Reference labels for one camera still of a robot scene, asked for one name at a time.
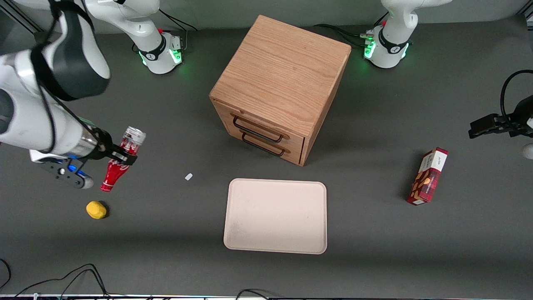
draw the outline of red cardboard box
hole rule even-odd
[[[448,151],[442,148],[437,148],[424,155],[407,202],[412,205],[420,205],[431,201],[447,157]]]

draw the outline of wooden cabinet top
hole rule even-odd
[[[209,96],[309,136],[351,47],[260,15]]]

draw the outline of wooden drawer cabinet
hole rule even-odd
[[[231,136],[304,165],[350,51],[260,15],[209,98]]]

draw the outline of white tray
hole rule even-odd
[[[224,245],[233,250],[324,253],[326,186],[313,181],[232,180]]]

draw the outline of coca-cola bottle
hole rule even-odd
[[[146,133],[140,131],[139,129],[128,127],[126,132],[122,136],[122,141],[120,142],[120,147],[126,150],[128,153],[136,155],[139,151],[139,147],[144,142],[146,138]],[[107,173],[106,177],[100,185],[100,189],[104,192],[111,192],[115,182],[130,168],[129,165],[119,163],[117,160],[111,159],[107,164]]]

